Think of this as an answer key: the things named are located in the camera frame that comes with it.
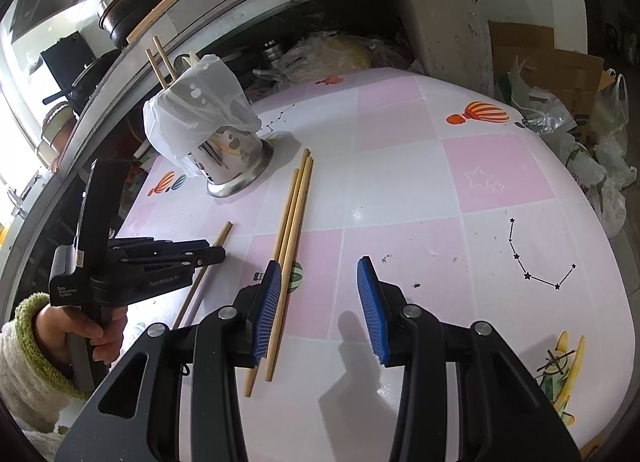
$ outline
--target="pan handle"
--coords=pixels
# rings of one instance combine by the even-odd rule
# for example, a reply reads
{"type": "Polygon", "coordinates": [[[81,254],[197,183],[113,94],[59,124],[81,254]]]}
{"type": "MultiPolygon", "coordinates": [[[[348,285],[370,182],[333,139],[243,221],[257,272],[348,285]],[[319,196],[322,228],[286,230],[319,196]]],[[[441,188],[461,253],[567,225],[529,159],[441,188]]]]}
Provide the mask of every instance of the pan handle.
{"type": "Polygon", "coordinates": [[[60,90],[60,92],[58,92],[57,94],[53,94],[52,96],[49,96],[47,98],[44,98],[42,100],[42,104],[43,105],[48,105],[49,103],[52,103],[53,101],[55,101],[56,99],[60,99],[60,97],[69,95],[71,92],[74,91],[74,87],[70,87],[67,88],[65,90],[60,90]]]}

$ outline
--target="star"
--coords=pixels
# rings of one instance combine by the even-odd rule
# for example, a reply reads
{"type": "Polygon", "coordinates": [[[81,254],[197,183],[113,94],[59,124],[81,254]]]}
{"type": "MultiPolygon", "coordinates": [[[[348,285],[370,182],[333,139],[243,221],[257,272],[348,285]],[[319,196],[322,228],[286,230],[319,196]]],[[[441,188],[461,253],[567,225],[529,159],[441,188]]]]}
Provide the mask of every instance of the star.
{"type": "Polygon", "coordinates": [[[465,177],[469,180],[469,187],[478,186],[482,189],[489,189],[489,181],[493,178],[492,175],[488,175],[482,171],[479,166],[473,171],[466,172],[465,177]]]}
{"type": "Polygon", "coordinates": [[[504,193],[504,186],[498,181],[494,182],[493,184],[489,184],[489,186],[491,187],[491,191],[493,191],[494,193],[504,193]]]}

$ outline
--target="chopstick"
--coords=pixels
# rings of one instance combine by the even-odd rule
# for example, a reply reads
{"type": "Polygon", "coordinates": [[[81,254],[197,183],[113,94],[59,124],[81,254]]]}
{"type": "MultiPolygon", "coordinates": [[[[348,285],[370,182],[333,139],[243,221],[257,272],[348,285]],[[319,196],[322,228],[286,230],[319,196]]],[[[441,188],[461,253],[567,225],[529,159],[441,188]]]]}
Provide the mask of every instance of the chopstick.
{"type": "MultiPolygon", "coordinates": [[[[280,225],[278,226],[278,234],[276,235],[276,241],[273,245],[273,254],[271,257],[277,260],[280,264],[280,268],[284,263],[284,254],[287,250],[287,243],[289,241],[289,234],[291,230],[291,224],[293,222],[293,213],[296,207],[296,201],[298,199],[298,193],[300,192],[300,183],[302,182],[302,170],[305,166],[306,158],[309,156],[309,149],[305,148],[302,152],[302,159],[300,160],[300,168],[296,168],[291,176],[291,183],[289,185],[289,192],[282,208],[282,216],[280,217],[280,225]]],[[[251,397],[254,389],[255,379],[258,375],[258,366],[250,368],[244,378],[244,391],[242,394],[245,397],[251,397]]]]}
{"type": "Polygon", "coordinates": [[[296,200],[296,207],[293,213],[292,224],[289,233],[289,240],[284,254],[284,263],[282,265],[282,286],[280,288],[280,298],[276,308],[276,315],[273,319],[273,328],[269,337],[269,346],[267,348],[267,366],[264,374],[265,381],[273,380],[273,371],[275,370],[276,359],[278,357],[278,344],[282,336],[283,323],[286,311],[286,302],[289,295],[289,281],[291,278],[291,268],[296,255],[298,240],[300,238],[300,229],[302,228],[302,216],[305,210],[306,195],[309,191],[309,180],[311,178],[311,170],[314,160],[309,156],[305,160],[305,167],[302,172],[302,181],[300,183],[300,191],[296,200]]]}
{"type": "Polygon", "coordinates": [[[160,84],[162,85],[162,88],[164,90],[167,90],[169,85],[166,83],[166,80],[164,79],[164,76],[162,75],[162,72],[160,71],[160,67],[156,63],[156,60],[154,58],[154,55],[151,52],[151,49],[150,48],[146,49],[145,50],[145,54],[146,54],[146,58],[149,60],[149,63],[151,63],[151,66],[153,67],[154,72],[156,73],[156,77],[158,78],[158,81],[160,81],[160,84]]]}
{"type": "Polygon", "coordinates": [[[158,38],[158,36],[154,36],[153,40],[154,40],[154,43],[156,44],[156,48],[158,49],[158,52],[160,54],[160,57],[162,58],[162,61],[164,61],[164,65],[167,67],[167,70],[169,71],[169,74],[171,74],[171,77],[173,78],[174,81],[177,80],[178,79],[178,74],[175,72],[174,66],[169,61],[169,57],[167,56],[166,52],[164,51],[164,48],[162,47],[162,44],[160,43],[160,39],[158,38]]]}
{"type": "MultiPolygon", "coordinates": [[[[229,231],[231,230],[232,226],[233,224],[231,222],[225,223],[225,225],[222,227],[222,230],[220,231],[220,234],[218,235],[218,238],[213,243],[214,246],[218,247],[225,243],[226,237],[229,236],[229,231]]],[[[206,267],[200,268],[195,281],[191,285],[191,288],[189,289],[189,292],[187,293],[186,298],[184,298],[184,301],[182,302],[180,310],[178,311],[178,314],[175,317],[174,324],[171,327],[171,330],[175,330],[180,326],[182,318],[184,317],[184,314],[187,312],[187,308],[189,307],[189,304],[193,299],[193,295],[196,293],[196,290],[200,286],[200,282],[204,278],[204,275],[207,272],[208,268],[209,268],[209,265],[207,265],[206,267]]]]}

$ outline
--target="finger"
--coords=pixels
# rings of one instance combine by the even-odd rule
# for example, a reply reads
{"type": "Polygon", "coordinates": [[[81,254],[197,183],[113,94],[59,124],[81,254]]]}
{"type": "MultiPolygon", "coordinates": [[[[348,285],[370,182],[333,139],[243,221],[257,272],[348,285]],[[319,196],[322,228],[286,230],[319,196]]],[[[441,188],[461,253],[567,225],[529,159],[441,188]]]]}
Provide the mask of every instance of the finger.
{"type": "Polygon", "coordinates": [[[121,317],[117,321],[112,321],[104,327],[104,335],[100,338],[92,339],[91,344],[94,346],[106,345],[118,340],[127,325],[127,316],[121,317]]]}
{"type": "Polygon", "coordinates": [[[95,347],[94,361],[103,361],[106,365],[113,363],[120,356],[123,340],[124,338],[120,338],[113,343],[95,347]]]}
{"type": "Polygon", "coordinates": [[[60,327],[63,331],[89,339],[99,338],[104,335],[102,327],[83,314],[79,308],[72,306],[60,308],[62,309],[60,327]]]}
{"type": "Polygon", "coordinates": [[[111,321],[117,321],[121,317],[126,316],[127,310],[128,310],[128,307],[114,308],[113,311],[111,312],[111,321]]]}

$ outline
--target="white star outline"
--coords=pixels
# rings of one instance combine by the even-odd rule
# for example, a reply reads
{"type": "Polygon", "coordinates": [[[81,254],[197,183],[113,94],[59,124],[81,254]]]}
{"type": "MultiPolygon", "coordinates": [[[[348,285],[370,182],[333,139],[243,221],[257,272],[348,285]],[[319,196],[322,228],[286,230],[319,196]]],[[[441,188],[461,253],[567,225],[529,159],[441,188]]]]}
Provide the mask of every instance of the white star outline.
{"type": "Polygon", "coordinates": [[[482,171],[480,166],[476,166],[473,171],[465,172],[465,177],[469,181],[470,188],[480,187],[484,190],[491,188],[493,193],[504,193],[504,185],[494,179],[490,173],[482,171]]]}

